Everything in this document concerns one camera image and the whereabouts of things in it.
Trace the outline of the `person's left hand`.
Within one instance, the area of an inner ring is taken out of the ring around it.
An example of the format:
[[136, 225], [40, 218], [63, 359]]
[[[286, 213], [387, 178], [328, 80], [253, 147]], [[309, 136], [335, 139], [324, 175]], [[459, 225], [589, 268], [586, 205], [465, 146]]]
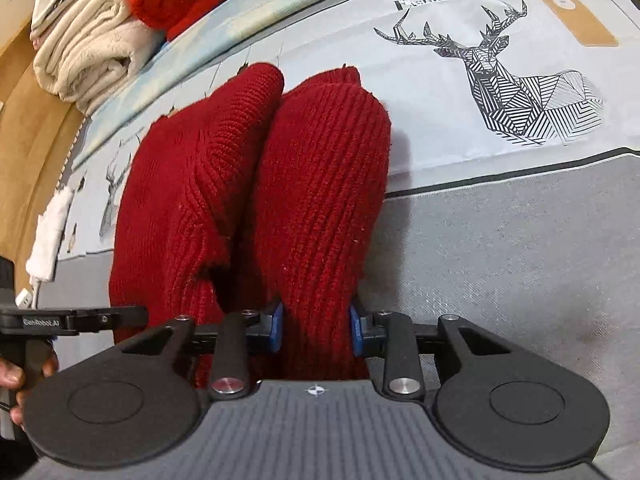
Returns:
[[[55, 351], [50, 349], [48, 358], [44, 361], [39, 379], [49, 378], [57, 371], [60, 363]], [[26, 374], [21, 367], [7, 361], [5, 358], [0, 359], [1, 370], [1, 387], [16, 393], [16, 404], [10, 409], [12, 422], [16, 426], [24, 428], [24, 405], [30, 390], [25, 387]]]

